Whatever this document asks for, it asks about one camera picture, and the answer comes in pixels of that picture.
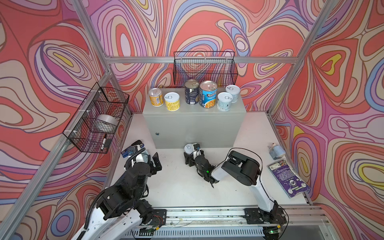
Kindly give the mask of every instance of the white table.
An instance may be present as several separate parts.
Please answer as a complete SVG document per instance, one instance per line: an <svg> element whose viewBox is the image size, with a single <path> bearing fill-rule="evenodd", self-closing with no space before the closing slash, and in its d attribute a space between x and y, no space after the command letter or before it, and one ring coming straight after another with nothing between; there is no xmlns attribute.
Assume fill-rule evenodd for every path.
<svg viewBox="0 0 384 240"><path fill-rule="evenodd" d="M151 155L159 154L162 170L148 179L149 196L146 200L153 207L206 207L206 206L250 206L257 205L247 186L228 176L214 188L196 172L196 167L185 165L183 149L156 149L141 114L134 114L123 149L140 139ZM277 137L265 113L247 113L237 135L234 147L249 149L263 159L262 180L270 195L280 205L307 204L304 195L288 198L267 165L273 162L268 146L278 143ZM224 160L230 148L204 148L205 157L212 165ZM260 161L257 156L242 149L235 149ZM127 158L120 156L112 184L124 172Z"/></svg>

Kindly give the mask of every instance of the can lid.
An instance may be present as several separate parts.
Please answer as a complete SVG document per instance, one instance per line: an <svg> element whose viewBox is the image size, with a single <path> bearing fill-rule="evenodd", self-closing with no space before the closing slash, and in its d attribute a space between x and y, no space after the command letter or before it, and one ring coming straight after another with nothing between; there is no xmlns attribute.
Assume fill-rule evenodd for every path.
<svg viewBox="0 0 384 240"><path fill-rule="evenodd" d="M226 88L225 88L225 91L227 93L233 93L233 94L238 94L240 92L240 88L236 85L228 85Z"/></svg>
<svg viewBox="0 0 384 240"><path fill-rule="evenodd" d="M177 93L174 93L174 92L170 92L170 93L167 93L165 96L164 96L165 100L169 103L173 103L173 102L176 102L180 96L177 94Z"/></svg>
<svg viewBox="0 0 384 240"><path fill-rule="evenodd" d="M222 102L231 102L233 96L230 93L222 92L217 95L217 98Z"/></svg>
<svg viewBox="0 0 384 240"><path fill-rule="evenodd" d="M161 94L161 89L160 88L152 88L149 90L149 95L156 97Z"/></svg>
<svg viewBox="0 0 384 240"><path fill-rule="evenodd" d="M196 81L195 79L190 79L184 83L184 86L191 89L198 88L199 82Z"/></svg>
<svg viewBox="0 0 384 240"><path fill-rule="evenodd" d="M214 91L217 89L217 83L213 81L204 81L200 84L200 88L204 91Z"/></svg>

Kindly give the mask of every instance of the colorful patterned wall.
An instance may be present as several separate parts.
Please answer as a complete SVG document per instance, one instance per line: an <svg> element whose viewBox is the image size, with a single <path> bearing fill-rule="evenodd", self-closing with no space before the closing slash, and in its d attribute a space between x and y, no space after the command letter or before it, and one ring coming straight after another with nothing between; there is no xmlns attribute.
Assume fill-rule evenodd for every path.
<svg viewBox="0 0 384 240"><path fill-rule="evenodd" d="M384 2L341 0L273 118L340 239L384 239Z"/></svg>
<svg viewBox="0 0 384 240"><path fill-rule="evenodd" d="M0 1L0 221L104 70L70 1ZM71 145L14 235L67 239L84 223L112 155Z"/></svg>
<svg viewBox="0 0 384 240"><path fill-rule="evenodd" d="M297 56L322 0L93 0L86 3L108 56L173 56L233 50L236 56ZM289 64L238 64L249 111L265 111ZM111 65L129 106L141 112L152 87L173 87L173 64Z"/></svg>

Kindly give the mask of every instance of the black wire mesh basket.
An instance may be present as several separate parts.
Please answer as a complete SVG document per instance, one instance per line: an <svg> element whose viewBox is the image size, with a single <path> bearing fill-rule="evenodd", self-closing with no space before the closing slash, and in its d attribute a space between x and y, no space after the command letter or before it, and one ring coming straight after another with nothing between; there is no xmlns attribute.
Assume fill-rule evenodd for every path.
<svg viewBox="0 0 384 240"><path fill-rule="evenodd" d="M174 52L174 84L182 87L189 79L213 81L218 87L235 84L238 72L234 56L233 51Z"/></svg>
<svg viewBox="0 0 384 240"><path fill-rule="evenodd" d="M64 135L81 152L107 153L128 101L128 94L115 88L98 86L78 123L69 134L65 133L68 130L64 131ZM108 121L105 118L102 120L103 114L109 115Z"/></svg>

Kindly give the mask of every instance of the metal box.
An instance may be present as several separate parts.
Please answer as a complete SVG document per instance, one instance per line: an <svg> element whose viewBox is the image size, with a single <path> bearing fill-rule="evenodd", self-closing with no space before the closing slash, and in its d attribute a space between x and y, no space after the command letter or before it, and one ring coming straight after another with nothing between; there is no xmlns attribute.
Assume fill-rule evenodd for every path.
<svg viewBox="0 0 384 240"><path fill-rule="evenodd" d="M185 102L184 88L162 88L163 96L169 92L180 95L180 108L168 111L165 103L154 107L146 96L143 116L157 149L184 148L187 143L200 143L205 147L233 147L237 133L245 117L241 98L232 103L229 111L223 112L216 105L204 109L198 103ZM218 88L217 94L225 88Z"/></svg>

